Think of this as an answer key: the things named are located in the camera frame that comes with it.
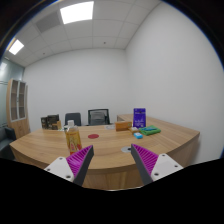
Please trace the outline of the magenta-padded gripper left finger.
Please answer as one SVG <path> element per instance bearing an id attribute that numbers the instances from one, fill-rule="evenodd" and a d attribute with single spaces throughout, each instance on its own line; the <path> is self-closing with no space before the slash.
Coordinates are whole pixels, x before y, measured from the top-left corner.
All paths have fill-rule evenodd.
<path id="1" fill-rule="evenodd" d="M 67 158 L 58 157 L 45 168 L 45 171 L 82 186 L 93 156 L 94 149 L 90 145 Z"/>

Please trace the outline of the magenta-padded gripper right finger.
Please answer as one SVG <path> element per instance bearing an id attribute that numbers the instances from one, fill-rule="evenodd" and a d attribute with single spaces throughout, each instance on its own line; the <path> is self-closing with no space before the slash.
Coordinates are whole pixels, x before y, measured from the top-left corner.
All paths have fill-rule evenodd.
<path id="1" fill-rule="evenodd" d="M 135 160 L 144 185 L 148 185 L 182 169 L 182 166 L 167 154 L 157 155 L 136 144 L 131 145 L 131 155 Z"/>

